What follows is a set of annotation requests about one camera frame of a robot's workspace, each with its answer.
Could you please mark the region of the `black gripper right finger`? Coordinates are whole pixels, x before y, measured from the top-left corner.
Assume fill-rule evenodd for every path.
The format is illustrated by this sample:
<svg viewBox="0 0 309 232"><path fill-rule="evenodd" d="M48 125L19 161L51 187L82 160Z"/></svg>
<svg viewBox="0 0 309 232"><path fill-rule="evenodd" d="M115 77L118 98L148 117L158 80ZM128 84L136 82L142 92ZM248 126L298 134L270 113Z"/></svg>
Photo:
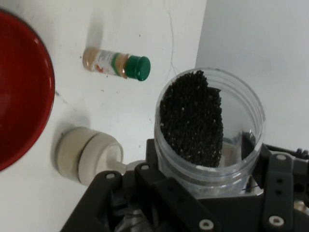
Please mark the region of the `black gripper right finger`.
<svg viewBox="0 0 309 232"><path fill-rule="evenodd" d="M259 231L307 232L309 217L294 209L309 204L309 152L262 144L252 176L263 190Z"/></svg>

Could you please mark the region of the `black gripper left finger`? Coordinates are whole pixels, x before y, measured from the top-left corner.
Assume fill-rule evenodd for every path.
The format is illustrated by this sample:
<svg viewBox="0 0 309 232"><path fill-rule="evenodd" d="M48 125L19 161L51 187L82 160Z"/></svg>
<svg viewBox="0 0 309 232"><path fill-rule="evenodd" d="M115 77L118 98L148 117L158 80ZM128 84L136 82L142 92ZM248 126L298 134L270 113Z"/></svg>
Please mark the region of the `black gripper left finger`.
<svg viewBox="0 0 309 232"><path fill-rule="evenodd" d="M103 171L78 202L64 232L112 232L121 222L146 223L154 232L219 232L219 220L174 178L158 168L153 139L146 160L125 174Z"/></svg>

